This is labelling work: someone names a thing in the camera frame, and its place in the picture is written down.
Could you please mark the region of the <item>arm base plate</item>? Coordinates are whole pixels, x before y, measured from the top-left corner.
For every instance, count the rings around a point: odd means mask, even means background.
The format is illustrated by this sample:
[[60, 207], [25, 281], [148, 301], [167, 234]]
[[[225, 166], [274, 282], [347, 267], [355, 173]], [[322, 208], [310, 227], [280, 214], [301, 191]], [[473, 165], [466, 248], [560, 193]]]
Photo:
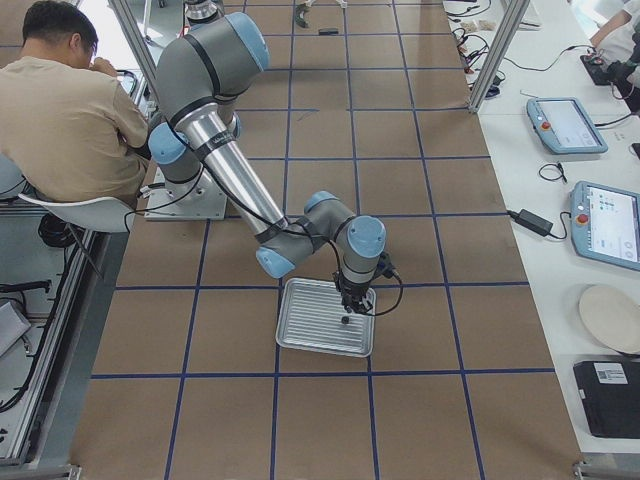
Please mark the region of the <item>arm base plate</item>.
[[168, 165], [160, 165], [154, 181], [162, 186], [149, 193], [144, 217], [149, 221], [223, 220], [227, 197], [205, 168], [189, 180], [169, 179]]

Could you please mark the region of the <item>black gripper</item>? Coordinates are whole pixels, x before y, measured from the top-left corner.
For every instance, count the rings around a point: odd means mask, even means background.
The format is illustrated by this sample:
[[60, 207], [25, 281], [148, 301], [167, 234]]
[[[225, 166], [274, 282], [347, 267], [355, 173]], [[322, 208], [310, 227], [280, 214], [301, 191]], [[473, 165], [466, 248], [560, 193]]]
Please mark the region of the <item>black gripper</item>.
[[340, 293], [342, 306], [347, 313], [351, 313], [349, 303], [358, 303], [359, 314], [369, 314], [374, 304], [366, 297], [368, 286], [362, 283], [354, 283], [347, 279], [341, 270], [333, 273], [336, 290]]

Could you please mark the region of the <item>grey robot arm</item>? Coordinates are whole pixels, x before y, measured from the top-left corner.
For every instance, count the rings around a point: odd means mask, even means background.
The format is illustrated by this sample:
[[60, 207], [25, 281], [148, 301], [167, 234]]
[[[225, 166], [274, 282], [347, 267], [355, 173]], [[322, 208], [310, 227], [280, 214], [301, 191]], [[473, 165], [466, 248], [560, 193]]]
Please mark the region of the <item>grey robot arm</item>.
[[386, 229], [358, 216], [327, 191], [315, 193], [290, 222], [237, 144], [220, 109], [267, 69], [270, 55], [255, 22], [234, 12], [189, 30], [164, 48], [156, 66], [156, 98], [172, 136], [213, 177], [250, 225], [256, 258], [273, 278], [292, 272], [325, 244], [341, 255], [333, 275], [343, 308], [370, 315], [371, 282], [391, 277]]

